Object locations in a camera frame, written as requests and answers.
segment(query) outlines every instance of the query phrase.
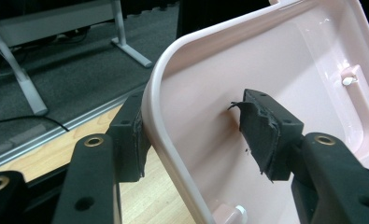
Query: pink plastic tray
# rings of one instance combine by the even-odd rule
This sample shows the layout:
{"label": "pink plastic tray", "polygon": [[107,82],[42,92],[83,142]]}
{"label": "pink plastic tray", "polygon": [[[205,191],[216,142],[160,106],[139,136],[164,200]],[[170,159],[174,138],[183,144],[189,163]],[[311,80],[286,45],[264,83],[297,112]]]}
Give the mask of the pink plastic tray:
{"label": "pink plastic tray", "polygon": [[142,113],[197,223],[298,222],[289,182],[272,184],[238,131],[244,89],[263,91],[343,140],[369,168],[369,26],[357,0],[281,0],[181,37],[161,56]]}

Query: light wood tabletop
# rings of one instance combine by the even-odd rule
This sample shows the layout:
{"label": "light wood tabletop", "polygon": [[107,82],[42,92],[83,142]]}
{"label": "light wood tabletop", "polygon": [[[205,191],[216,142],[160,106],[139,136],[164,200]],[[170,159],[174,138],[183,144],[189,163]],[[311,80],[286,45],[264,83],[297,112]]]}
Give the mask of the light wood tabletop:
{"label": "light wood tabletop", "polygon": [[[105,133],[119,109],[118,106],[0,166],[0,171],[19,171],[30,181],[69,163],[76,142],[93,133]],[[123,223],[194,223],[153,148],[147,156],[145,173],[138,182],[120,184]]]}

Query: gray carpet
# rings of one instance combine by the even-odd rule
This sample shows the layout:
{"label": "gray carpet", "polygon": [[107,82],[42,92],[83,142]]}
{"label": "gray carpet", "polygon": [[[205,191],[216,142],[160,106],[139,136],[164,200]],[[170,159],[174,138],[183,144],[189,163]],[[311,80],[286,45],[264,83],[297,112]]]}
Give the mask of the gray carpet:
{"label": "gray carpet", "polygon": [[[162,11],[154,8],[128,16],[125,31],[128,44],[145,57],[158,60],[176,39],[178,4]],[[92,26],[85,39],[76,36],[63,43],[15,53],[50,110],[47,117],[67,123],[123,94],[143,88],[152,68],[145,68],[114,47],[113,22]],[[0,72],[6,72],[2,65]],[[0,119],[32,115],[14,76],[0,77]],[[0,155],[47,133],[58,126],[43,119],[22,119],[0,123]]]}

